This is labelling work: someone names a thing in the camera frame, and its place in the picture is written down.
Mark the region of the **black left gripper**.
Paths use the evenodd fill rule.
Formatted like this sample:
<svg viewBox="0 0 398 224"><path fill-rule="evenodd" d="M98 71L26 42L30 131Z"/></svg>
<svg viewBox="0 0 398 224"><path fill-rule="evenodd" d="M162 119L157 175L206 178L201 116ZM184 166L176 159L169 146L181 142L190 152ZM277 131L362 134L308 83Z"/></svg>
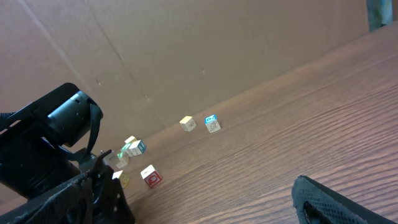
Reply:
<svg viewBox="0 0 398 224"><path fill-rule="evenodd" d="M113 178L113 168L104 161L110 152L100 156L87 153L79 161L81 172L92 180L93 223L135 224L136 219L126 202L121 182Z"/></svg>

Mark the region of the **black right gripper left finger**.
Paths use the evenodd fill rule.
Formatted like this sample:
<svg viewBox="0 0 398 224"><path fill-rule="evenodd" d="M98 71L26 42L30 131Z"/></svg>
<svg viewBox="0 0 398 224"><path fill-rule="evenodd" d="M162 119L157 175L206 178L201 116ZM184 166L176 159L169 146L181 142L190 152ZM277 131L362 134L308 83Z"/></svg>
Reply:
<svg viewBox="0 0 398 224"><path fill-rule="evenodd" d="M1 224L92 223L93 180L80 174L1 215Z"/></svg>

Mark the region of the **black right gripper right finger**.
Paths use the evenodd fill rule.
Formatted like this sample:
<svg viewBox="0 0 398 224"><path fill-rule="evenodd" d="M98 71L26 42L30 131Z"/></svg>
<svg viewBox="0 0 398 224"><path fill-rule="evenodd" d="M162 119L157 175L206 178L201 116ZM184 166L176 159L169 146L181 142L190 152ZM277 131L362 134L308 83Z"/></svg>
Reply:
<svg viewBox="0 0 398 224"><path fill-rule="evenodd" d="M304 175L291 195L300 224L395 224Z"/></svg>

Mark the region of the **red Q wooden block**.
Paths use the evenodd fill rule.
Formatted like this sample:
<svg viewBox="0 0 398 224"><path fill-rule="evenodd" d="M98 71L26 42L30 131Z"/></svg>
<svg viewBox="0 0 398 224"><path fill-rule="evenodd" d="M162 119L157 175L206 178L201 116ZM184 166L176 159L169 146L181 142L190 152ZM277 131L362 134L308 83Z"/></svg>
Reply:
<svg viewBox="0 0 398 224"><path fill-rule="evenodd" d="M149 165L142 170L141 177L151 189L162 181L160 174L156 171L153 165Z"/></svg>

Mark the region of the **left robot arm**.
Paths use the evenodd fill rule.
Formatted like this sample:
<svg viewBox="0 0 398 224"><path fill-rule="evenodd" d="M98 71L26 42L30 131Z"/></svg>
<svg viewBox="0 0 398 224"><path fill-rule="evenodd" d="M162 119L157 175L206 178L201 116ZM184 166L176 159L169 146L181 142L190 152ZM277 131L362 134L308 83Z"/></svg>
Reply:
<svg viewBox="0 0 398 224"><path fill-rule="evenodd" d="M64 83L1 115L1 183L26 203L2 223L134 223L120 180L92 149L103 112Z"/></svg>

